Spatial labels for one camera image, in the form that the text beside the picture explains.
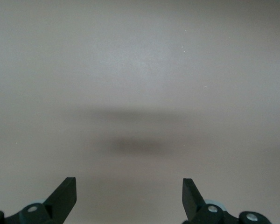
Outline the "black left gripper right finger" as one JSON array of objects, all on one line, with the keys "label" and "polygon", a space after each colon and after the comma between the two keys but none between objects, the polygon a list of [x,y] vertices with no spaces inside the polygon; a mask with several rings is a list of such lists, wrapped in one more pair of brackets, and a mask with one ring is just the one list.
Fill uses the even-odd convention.
[{"label": "black left gripper right finger", "polygon": [[192,179],[183,179],[182,204],[187,216],[185,224],[270,224],[264,215],[242,211],[238,217],[229,214],[225,207],[206,202]]}]

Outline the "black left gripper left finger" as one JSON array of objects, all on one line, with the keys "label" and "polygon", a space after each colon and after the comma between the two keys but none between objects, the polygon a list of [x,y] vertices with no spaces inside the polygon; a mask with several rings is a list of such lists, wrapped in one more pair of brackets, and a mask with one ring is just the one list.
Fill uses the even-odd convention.
[{"label": "black left gripper left finger", "polygon": [[76,178],[67,177],[42,203],[27,205],[9,217],[0,210],[0,224],[63,224],[76,202]]}]

